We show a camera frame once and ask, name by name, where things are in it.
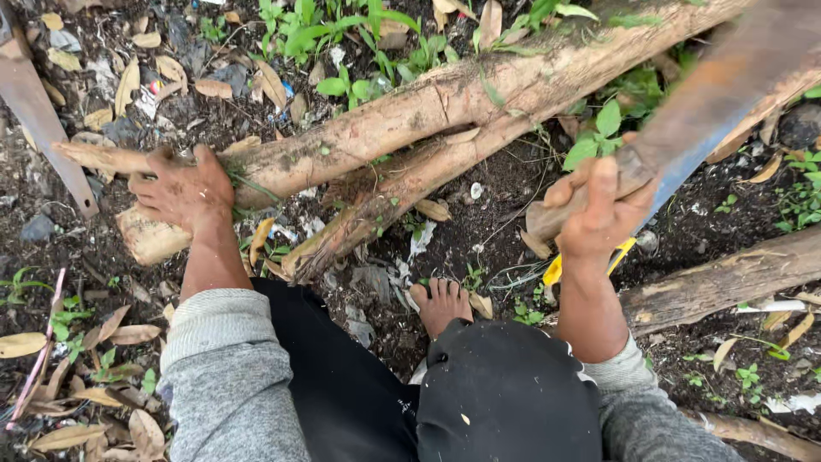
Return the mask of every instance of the bare foot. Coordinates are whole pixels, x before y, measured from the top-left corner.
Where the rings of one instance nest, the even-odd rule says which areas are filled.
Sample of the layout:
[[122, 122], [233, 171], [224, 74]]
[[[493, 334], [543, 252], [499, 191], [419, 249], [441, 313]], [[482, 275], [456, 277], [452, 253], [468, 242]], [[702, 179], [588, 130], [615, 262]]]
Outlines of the bare foot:
[[410, 295], [419, 305], [419, 316], [431, 339], [436, 340], [453, 319], [460, 317], [473, 321], [467, 290], [459, 290], [459, 283], [430, 278], [429, 284], [431, 298], [428, 298], [428, 291], [422, 284], [413, 284]]

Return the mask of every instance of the rusty saw blade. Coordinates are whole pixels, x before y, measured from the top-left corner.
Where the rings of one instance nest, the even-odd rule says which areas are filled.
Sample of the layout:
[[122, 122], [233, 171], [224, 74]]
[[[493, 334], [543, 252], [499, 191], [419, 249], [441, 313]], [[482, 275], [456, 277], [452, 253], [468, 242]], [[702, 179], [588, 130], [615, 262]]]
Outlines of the rusty saw blade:
[[[662, 173], [648, 218], [695, 171], [747, 113], [802, 59], [821, 44], [821, 2], [760, 0], [735, 34], [683, 81], [635, 141], [614, 155], [619, 165], [617, 197], [624, 197]], [[527, 232], [546, 241], [567, 217], [587, 203], [587, 186], [570, 202], [527, 210]]]
[[65, 140], [66, 132], [40, 83], [25, 37], [5, 0], [0, 0], [0, 95], [60, 175], [83, 216], [88, 218], [99, 212], [83, 168], [51, 147], [53, 141]]

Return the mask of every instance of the left hand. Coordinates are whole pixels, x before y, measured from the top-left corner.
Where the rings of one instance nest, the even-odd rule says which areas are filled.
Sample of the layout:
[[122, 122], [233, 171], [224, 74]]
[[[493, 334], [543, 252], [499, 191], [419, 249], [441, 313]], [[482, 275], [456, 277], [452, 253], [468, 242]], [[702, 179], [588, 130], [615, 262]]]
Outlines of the left hand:
[[141, 173], [129, 178], [128, 189], [137, 195], [137, 209], [150, 219], [176, 224], [191, 234], [215, 219], [230, 220], [234, 188], [214, 152], [206, 145], [195, 146], [194, 167], [174, 164], [171, 154], [167, 146], [149, 154], [156, 180]]

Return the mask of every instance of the gray sleeve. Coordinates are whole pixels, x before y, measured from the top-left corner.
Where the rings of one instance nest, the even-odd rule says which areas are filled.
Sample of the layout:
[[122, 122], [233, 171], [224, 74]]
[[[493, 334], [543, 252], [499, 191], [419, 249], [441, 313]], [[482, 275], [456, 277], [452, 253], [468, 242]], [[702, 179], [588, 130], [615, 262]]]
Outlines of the gray sleeve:
[[743, 462], [730, 446], [676, 410], [644, 366], [632, 335], [615, 358], [585, 364], [585, 372], [602, 395], [599, 423], [608, 460]]
[[310, 460], [264, 295], [213, 289], [186, 300], [160, 367], [177, 422], [171, 462]]

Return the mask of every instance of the hand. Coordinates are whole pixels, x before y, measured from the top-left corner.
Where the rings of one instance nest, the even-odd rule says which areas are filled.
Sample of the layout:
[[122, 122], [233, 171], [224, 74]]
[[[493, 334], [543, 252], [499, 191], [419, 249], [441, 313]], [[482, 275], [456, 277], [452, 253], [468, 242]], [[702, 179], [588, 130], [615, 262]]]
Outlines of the hand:
[[141, 173], [129, 178], [128, 189], [137, 195], [137, 209], [150, 219], [176, 224], [191, 234], [216, 219], [230, 220], [234, 188], [214, 152], [206, 145], [195, 146], [194, 167], [174, 164], [171, 155], [167, 146], [149, 154], [156, 180]]
[[575, 172], [548, 189], [545, 206], [564, 206], [584, 184], [588, 187], [587, 205], [567, 219], [556, 237], [556, 244], [563, 255], [564, 266], [581, 264], [603, 273], [607, 271], [612, 251], [630, 237], [650, 212], [658, 180], [617, 201], [616, 160], [613, 157], [585, 159]]

